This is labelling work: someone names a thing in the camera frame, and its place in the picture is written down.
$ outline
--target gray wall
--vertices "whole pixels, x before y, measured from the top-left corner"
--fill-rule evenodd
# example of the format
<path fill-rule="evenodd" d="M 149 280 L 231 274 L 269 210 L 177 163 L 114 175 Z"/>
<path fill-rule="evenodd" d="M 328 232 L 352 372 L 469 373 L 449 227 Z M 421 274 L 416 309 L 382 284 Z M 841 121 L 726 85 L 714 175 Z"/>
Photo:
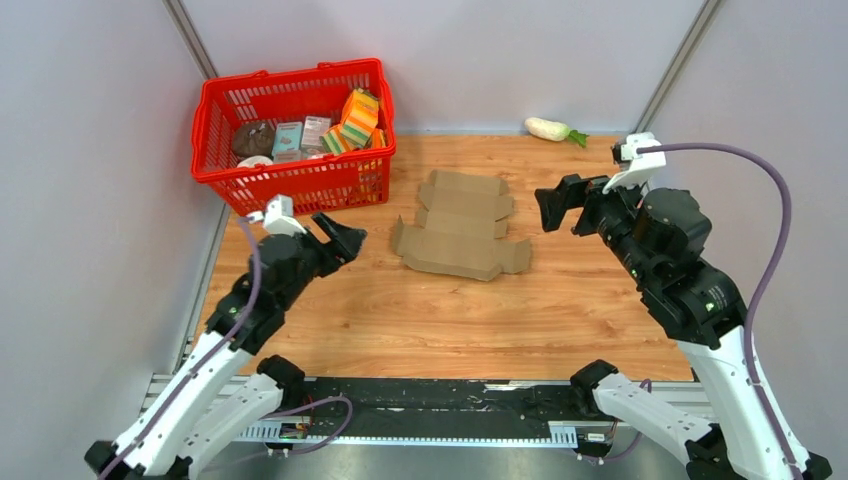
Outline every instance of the gray wall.
<path fill-rule="evenodd" d="M 221 75 L 376 56 L 400 130 L 626 131 L 700 1 L 185 0 Z"/>
<path fill-rule="evenodd" d="M 789 182 L 793 230 L 759 311 L 757 348 L 784 413 L 811 450 L 848 471 L 843 153 L 848 4 L 726 2 L 652 126 L 660 141 L 719 141 L 763 155 Z M 768 177 L 719 154 L 669 155 L 666 182 L 713 220 L 707 257 L 750 298 L 774 246 Z"/>
<path fill-rule="evenodd" d="M 222 208 L 189 174 L 201 82 L 160 2 L 2 2 L 3 478 L 93 478 L 173 365 Z"/>

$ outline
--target small box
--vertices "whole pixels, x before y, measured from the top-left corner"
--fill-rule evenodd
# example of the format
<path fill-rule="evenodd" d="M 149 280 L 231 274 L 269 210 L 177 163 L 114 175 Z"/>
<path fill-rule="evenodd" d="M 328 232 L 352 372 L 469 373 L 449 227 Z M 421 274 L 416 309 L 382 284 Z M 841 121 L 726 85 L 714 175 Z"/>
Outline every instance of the small box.
<path fill-rule="evenodd" d="M 380 101 L 368 90 L 357 88 L 350 92 L 342 108 L 341 134 L 354 146 L 364 147 L 377 126 L 379 112 Z"/>
<path fill-rule="evenodd" d="M 274 136 L 274 148 L 271 158 L 274 163 L 286 163 L 300 160 L 300 137 L 303 135 L 303 122 L 278 123 Z"/>
<path fill-rule="evenodd" d="M 300 139 L 300 151 L 304 158 L 327 153 L 321 143 L 321 135 L 327 133 L 332 121 L 327 117 L 306 117 L 303 122 L 303 137 Z"/>
<path fill-rule="evenodd" d="M 336 155 L 341 155 L 345 152 L 351 152 L 356 149 L 355 145 L 352 145 L 347 141 L 344 135 L 341 133 L 342 126 L 336 125 L 329 130 L 324 135 L 321 135 L 321 143 L 324 145 L 324 148 Z"/>

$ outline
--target wire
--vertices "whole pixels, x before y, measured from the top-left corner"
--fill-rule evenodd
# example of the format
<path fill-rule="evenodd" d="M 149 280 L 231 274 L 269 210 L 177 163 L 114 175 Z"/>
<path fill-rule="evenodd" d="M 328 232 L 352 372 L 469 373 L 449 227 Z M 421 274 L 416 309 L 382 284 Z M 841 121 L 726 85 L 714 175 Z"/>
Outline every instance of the wire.
<path fill-rule="evenodd" d="M 763 272 L 763 276 L 760 278 L 760 282 L 754 290 L 754 295 L 751 296 L 748 313 L 745 315 L 743 345 L 745 351 L 745 367 L 748 370 L 748 376 L 751 377 L 754 392 L 756 392 L 757 398 L 763 406 L 766 418 L 774 431 L 775 437 L 777 437 L 777 442 L 780 444 L 781 450 L 783 450 L 783 455 L 786 457 L 786 461 L 789 464 L 789 469 L 792 471 L 793 477 L 795 477 L 795 480 L 801 480 L 803 476 L 801 469 L 798 467 L 798 461 L 795 458 L 795 453 L 792 452 L 792 448 L 789 446 L 789 440 L 786 438 L 786 433 L 783 431 L 783 427 L 780 425 L 780 420 L 777 418 L 774 407 L 769 401 L 765 389 L 762 387 L 760 382 L 760 373 L 757 371 L 757 365 L 754 359 L 754 315 L 757 313 L 757 307 L 760 305 L 760 300 L 762 300 L 766 287 L 768 287 L 771 277 L 777 269 L 777 264 L 780 263 L 780 257 L 783 256 L 783 250 L 786 248 L 786 242 L 789 239 L 789 227 L 792 223 L 792 197 L 789 195 L 789 186 L 786 184 L 786 180 L 783 179 L 783 176 L 777 171 L 774 165 L 768 163 L 764 158 L 747 150 L 722 143 L 669 143 L 656 147 L 637 148 L 636 153 L 676 152 L 681 150 L 711 150 L 729 153 L 750 160 L 758 167 L 762 168 L 768 176 L 774 180 L 777 190 L 780 192 L 782 211 L 780 218 L 780 231 L 777 234 L 777 242 L 774 245 L 774 251 L 771 254 L 768 265 L 766 265 L 766 270 Z"/>
<path fill-rule="evenodd" d="M 115 456 L 115 458 L 108 465 L 106 465 L 106 468 L 104 468 L 103 471 L 101 471 L 100 474 L 97 476 L 97 480 L 105 480 L 109 476 L 109 474 L 112 473 L 112 470 L 114 470 L 115 467 L 117 467 L 121 462 L 123 462 L 127 458 L 127 456 L 132 453 L 133 450 L 138 448 L 139 445 L 144 443 L 144 439 L 147 438 L 147 436 L 150 434 L 150 432 L 153 430 L 153 428 L 156 426 L 162 416 L 165 415 L 165 412 L 174 403 L 174 401 L 177 399 L 177 396 L 179 396 L 180 392 L 185 389 L 186 385 L 188 385 L 188 382 L 195 376 L 195 374 L 197 374 L 198 371 L 200 371 L 200 369 L 203 368 L 204 365 L 206 365 L 207 362 L 209 362 L 212 357 L 215 356 L 215 354 L 218 353 L 218 351 L 224 348 L 224 346 L 227 345 L 230 340 L 232 340 L 232 338 L 236 335 L 236 333 L 238 333 L 242 325 L 244 325 L 244 322 L 247 321 L 247 317 L 250 316 L 250 312 L 253 311 L 253 307 L 256 304 L 256 298 L 259 296 L 259 284 L 262 280 L 262 264 L 259 260 L 259 245 L 257 245 L 256 239 L 250 232 L 250 228 L 248 228 L 247 226 L 246 219 L 239 218 L 238 225 L 239 227 L 241 227 L 242 231 L 244 231 L 244 235 L 247 237 L 247 242 L 250 244 L 251 253 L 253 254 L 253 285 L 250 289 L 250 296 L 247 299 L 247 304 L 239 313 L 236 319 L 236 323 L 233 325 L 230 331 L 228 331 L 227 334 L 224 335 L 211 350 L 206 352 L 206 354 L 203 355 L 200 360 L 197 361 L 194 367 L 189 369 L 188 373 L 186 373 L 183 378 L 180 379 L 180 382 L 176 385 L 176 387 L 174 387 L 174 390 L 171 391 L 170 395 L 168 395 L 168 397 L 165 398 L 165 400 L 162 402 L 162 405 L 159 407 L 159 410 L 157 410 L 156 413 L 154 413 L 153 416 L 150 417 L 150 421 L 147 422 L 147 425 L 145 425 L 145 427 L 141 429 L 138 435 L 133 439 L 132 442 L 130 442 L 129 445 L 127 445 L 126 448 L 124 448 L 118 455 Z"/>
<path fill-rule="evenodd" d="M 353 403 L 351 403 L 351 401 L 348 400 L 347 397 L 342 397 L 342 396 L 327 397 L 323 400 L 318 400 L 318 401 L 309 403 L 307 405 L 304 405 L 302 407 L 293 408 L 291 410 L 286 410 L 285 412 L 278 412 L 278 413 L 272 413 L 270 415 L 265 415 L 264 418 L 268 419 L 268 418 L 288 417 L 290 415 L 294 415 L 294 414 L 297 414 L 297 413 L 300 413 L 300 412 L 304 412 L 306 410 L 313 409 L 315 407 L 320 407 L 321 405 L 325 405 L 325 404 L 328 404 L 328 403 L 334 403 L 334 402 L 343 402 L 344 404 L 347 405 L 347 416 L 345 417 L 344 421 L 339 426 L 339 428 L 337 428 L 336 431 L 331 433 L 330 435 L 327 435 L 327 437 L 324 440 L 321 440 L 320 442 L 318 442 L 314 445 L 310 445 L 306 448 L 299 448 L 297 450 L 292 450 L 292 451 L 289 452 L 289 455 L 303 455 L 304 453 L 314 452 L 315 450 L 319 450 L 321 448 L 326 447 L 327 444 L 329 444 L 330 442 L 335 440 L 347 428 L 348 424 L 350 424 L 350 420 L 353 418 Z"/>
<path fill-rule="evenodd" d="M 612 439 L 615 438 L 615 432 L 617 430 L 618 430 L 618 419 L 616 418 L 612 421 L 612 425 L 610 426 L 610 429 L 607 431 L 607 436 L 610 438 L 610 441 L 612 441 Z"/>
<path fill-rule="evenodd" d="M 342 396 L 327 397 L 327 398 L 324 398 L 322 400 L 318 400 L 318 401 L 315 401 L 315 402 L 312 402 L 312 403 L 308 403 L 308 404 L 306 404 L 302 407 L 293 408 L 291 410 L 286 410 L 284 412 L 271 413 L 269 415 L 265 415 L 262 418 L 267 420 L 269 418 L 288 417 L 288 416 L 295 415 L 295 414 L 298 414 L 300 412 L 305 412 L 306 410 L 314 409 L 315 407 L 320 407 L 321 405 L 325 405 L 325 404 L 333 403 L 333 402 L 343 402 L 344 404 L 347 405 L 347 416 L 345 417 L 344 422 L 342 422 L 342 424 L 339 426 L 339 428 L 336 429 L 335 432 L 328 435 L 327 438 L 325 438 L 324 440 L 321 440 L 320 442 L 318 442 L 314 445 L 310 445 L 306 448 L 300 448 L 300 449 L 297 449 L 297 450 L 288 450 L 288 452 L 286 453 L 286 456 L 303 455 L 304 453 L 311 453 L 311 452 L 314 452 L 315 450 L 319 450 L 321 448 L 326 447 L 330 442 L 332 442 L 333 440 L 338 438 L 338 436 L 341 435 L 342 432 L 347 428 L 348 424 L 350 424 L 350 420 L 353 418 L 353 403 L 351 403 L 351 401 L 347 397 L 342 397 Z M 219 465 L 209 465 L 208 467 L 204 468 L 203 471 L 204 472 L 211 472 L 211 471 L 215 471 L 215 470 L 221 470 L 223 468 L 229 468 L 233 465 L 238 465 L 238 464 L 253 460 L 255 458 L 275 457 L 275 456 L 280 456 L 280 454 L 270 453 L 269 451 L 253 453 L 253 454 L 250 454 L 250 455 L 246 455 L 242 458 L 239 458 L 237 460 L 233 460 L 232 462 L 225 462 L 225 463 L 221 463 Z"/>

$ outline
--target flattened cardboard box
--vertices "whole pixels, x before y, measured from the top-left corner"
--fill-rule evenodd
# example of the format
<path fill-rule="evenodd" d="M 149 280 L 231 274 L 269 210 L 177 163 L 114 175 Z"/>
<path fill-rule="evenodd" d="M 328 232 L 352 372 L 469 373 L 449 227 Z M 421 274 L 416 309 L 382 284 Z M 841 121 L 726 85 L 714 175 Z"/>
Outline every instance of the flattened cardboard box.
<path fill-rule="evenodd" d="M 408 267 L 488 281 L 530 267 L 530 239 L 502 240 L 514 200 L 498 177 L 433 170 L 421 184 L 415 225 L 398 217 L 392 250 Z"/>

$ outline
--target wooden floor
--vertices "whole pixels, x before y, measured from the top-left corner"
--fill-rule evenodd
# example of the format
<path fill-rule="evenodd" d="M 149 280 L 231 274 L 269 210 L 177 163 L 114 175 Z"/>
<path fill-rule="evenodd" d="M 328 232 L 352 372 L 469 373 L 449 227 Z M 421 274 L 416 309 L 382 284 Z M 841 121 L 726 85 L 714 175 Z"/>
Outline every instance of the wooden floor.
<path fill-rule="evenodd" d="M 279 354 L 315 376 L 568 379 L 603 358 L 634 379 L 691 380 L 683 355 L 648 316 L 615 257 L 597 236 L 570 234 L 577 212 L 559 232 L 540 227 L 534 189 L 569 173 L 614 173 L 613 141 L 592 137 L 582 150 L 520 136 L 399 138 L 389 202 L 330 214 L 367 229 L 359 259 L 312 282 L 257 361 Z M 418 185 L 433 168 L 509 182 L 516 213 L 507 238 L 531 238 L 528 271 L 485 283 L 401 264 L 389 249 L 391 229 L 398 214 L 413 221 Z M 264 236 L 260 227 L 253 232 Z M 230 218 L 202 322 L 245 272 L 248 255 Z"/>

